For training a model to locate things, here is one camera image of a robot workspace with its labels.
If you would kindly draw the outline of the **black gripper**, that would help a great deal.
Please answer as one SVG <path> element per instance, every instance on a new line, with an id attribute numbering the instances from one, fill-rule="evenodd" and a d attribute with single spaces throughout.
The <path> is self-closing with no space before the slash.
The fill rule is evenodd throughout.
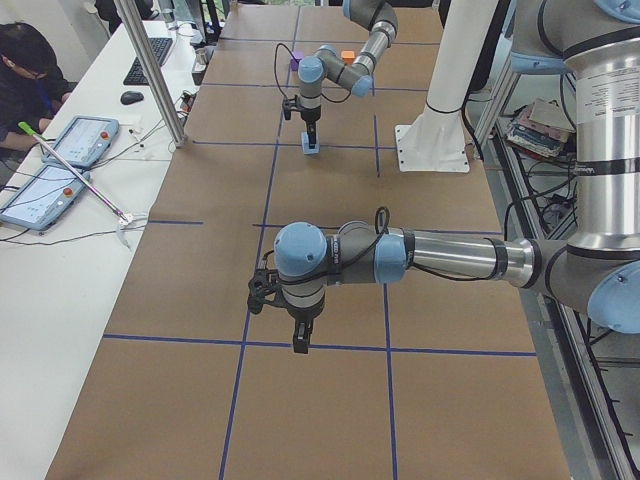
<path id="1" fill-rule="evenodd" d="M 286 309 L 296 321 L 292 335 L 292 346 L 295 353 L 308 353 L 314 320 L 322 314 L 324 306 L 325 296 L 322 296 L 318 302 L 309 307 L 299 307 L 288 303 Z"/>
<path id="2" fill-rule="evenodd" d="M 317 142 L 316 122 L 320 119 L 320 107 L 303 108 L 301 118 L 306 122 L 306 132 L 311 144 L 314 144 Z"/>

